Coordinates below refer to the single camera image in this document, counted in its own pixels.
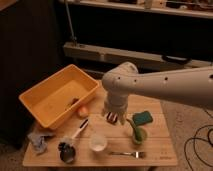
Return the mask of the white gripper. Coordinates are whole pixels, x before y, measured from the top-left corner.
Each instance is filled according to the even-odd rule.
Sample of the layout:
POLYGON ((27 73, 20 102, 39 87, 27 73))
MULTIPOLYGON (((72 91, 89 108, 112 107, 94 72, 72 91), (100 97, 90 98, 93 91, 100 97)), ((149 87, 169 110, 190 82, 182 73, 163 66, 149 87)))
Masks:
POLYGON ((104 101, 104 108, 101 115, 106 117, 110 112, 118 114, 118 120, 121 125, 126 122, 126 110, 128 106, 128 96, 108 93, 104 101))

